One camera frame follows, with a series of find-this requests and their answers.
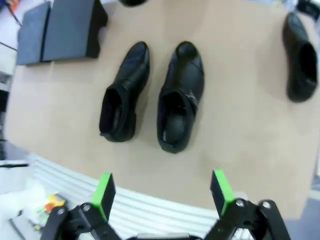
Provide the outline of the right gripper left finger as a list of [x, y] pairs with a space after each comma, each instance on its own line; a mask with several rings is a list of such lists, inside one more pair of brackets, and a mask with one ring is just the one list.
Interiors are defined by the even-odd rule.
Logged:
[[95, 240], [119, 240], [109, 224], [116, 194], [113, 175], [104, 173], [90, 202], [69, 210], [66, 205], [54, 207], [43, 228], [42, 240], [77, 240], [89, 233]]

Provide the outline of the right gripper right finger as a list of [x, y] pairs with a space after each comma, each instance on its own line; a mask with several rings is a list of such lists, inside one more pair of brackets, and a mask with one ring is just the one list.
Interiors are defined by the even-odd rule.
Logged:
[[210, 191], [219, 219], [205, 240], [231, 240], [238, 229], [248, 230], [255, 240], [289, 240], [290, 235], [273, 200], [254, 204], [236, 198], [221, 169], [212, 171]]

